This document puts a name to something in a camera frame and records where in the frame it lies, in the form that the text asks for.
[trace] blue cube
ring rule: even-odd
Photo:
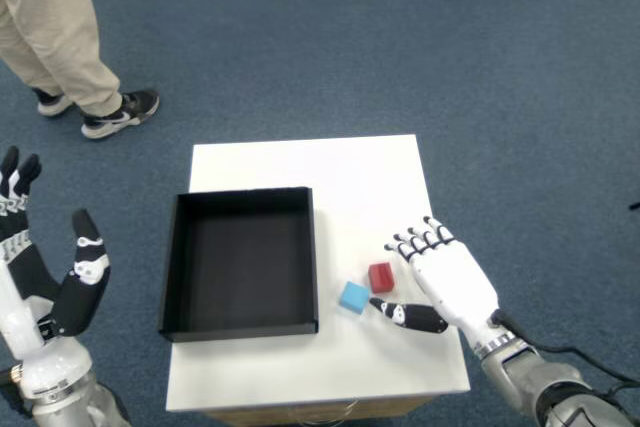
[[[340,296],[341,306],[360,315],[368,302],[369,289],[353,282],[347,282]]]

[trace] person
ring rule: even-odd
[[[55,117],[74,104],[89,139],[139,125],[159,105],[154,90],[121,94],[100,60],[91,0],[0,0],[0,58],[38,97],[38,112]]]

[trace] wooden base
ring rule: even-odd
[[[302,424],[342,419],[400,417],[433,400],[433,397],[410,397],[386,400],[364,400],[313,405],[291,405],[266,409],[218,410],[206,415],[232,427]]]

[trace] robot finger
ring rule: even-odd
[[[394,324],[406,329],[440,334],[449,326],[429,305],[395,304],[378,297],[369,299],[369,303]]]
[[[9,177],[9,195],[22,197],[29,193],[31,182],[36,180],[42,172],[42,165],[37,155],[32,154],[20,166],[20,168]]]
[[[15,145],[9,147],[2,164],[0,164],[0,195],[5,198],[9,197],[9,177],[18,167],[18,157],[20,151]]]
[[[440,245],[442,245],[442,241],[428,225],[423,227],[411,227],[409,229],[409,232],[421,237],[428,249],[437,249],[438,247],[440,247]]]
[[[404,260],[406,260],[407,262],[409,262],[411,260],[411,257],[413,257],[415,254],[418,253],[413,247],[411,247],[409,244],[407,244],[406,242],[404,242],[402,240],[398,240],[397,242],[392,242],[392,243],[389,243],[389,244],[385,244],[384,248],[385,248],[385,250],[393,251],[393,252],[396,252],[396,253],[400,254],[402,256],[402,258]]]
[[[76,273],[87,284],[100,281],[109,268],[109,257],[104,241],[89,213],[82,209],[73,214],[73,229],[76,233]]]
[[[406,242],[408,245],[418,251],[419,254],[429,248],[429,245],[422,239],[422,236],[412,234],[411,229],[407,230],[407,233],[398,234],[400,239]]]
[[[449,242],[453,242],[454,240],[456,240],[453,234],[449,232],[449,229],[447,229],[444,225],[442,225],[433,217],[426,216],[424,218],[424,221],[429,227],[431,227],[431,229],[438,236],[438,239],[444,242],[445,245],[448,244]]]

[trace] shoe sole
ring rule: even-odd
[[[74,105],[73,101],[65,95],[59,102],[57,102],[57,104],[54,105],[45,105],[38,102],[38,113],[45,117],[57,117],[72,105]]]
[[[84,135],[87,139],[91,139],[91,140],[104,139],[105,137],[109,137],[117,132],[120,132],[125,127],[140,125],[141,123],[143,123],[145,120],[147,120],[149,117],[151,117],[153,114],[156,113],[156,110],[158,110],[159,105],[160,105],[160,97],[156,99],[156,103],[153,104],[153,107],[151,107],[151,109],[149,109],[149,112],[147,112],[143,116],[134,117],[133,119],[128,120],[127,122],[120,122],[117,124],[112,124],[112,123],[104,124],[103,128],[95,129],[95,130],[89,129],[85,125],[83,125],[80,130],[82,132],[82,135]]]

